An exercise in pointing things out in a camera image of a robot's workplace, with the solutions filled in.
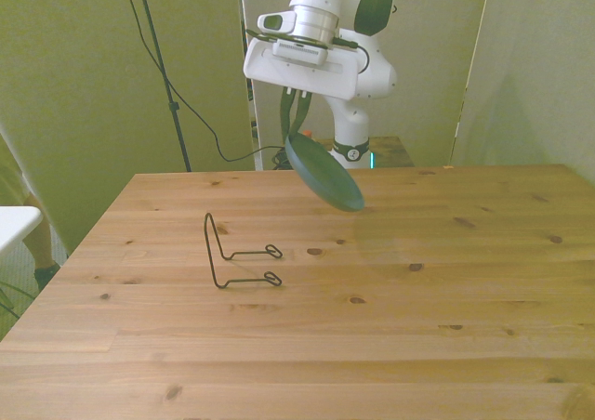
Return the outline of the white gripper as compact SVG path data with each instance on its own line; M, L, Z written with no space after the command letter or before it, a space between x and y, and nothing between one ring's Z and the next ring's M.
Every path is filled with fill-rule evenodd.
M345 100L355 96L359 72L357 56L342 49L331 49L327 53L326 61L317 66L275 56L270 42L258 39L250 42L245 58L245 76L256 81L285 86L280 102L282 141L286 140L290 129L292 88ZM298 133L307 117L311 93L300 93L297 98L295 119L291 124L292 137Z

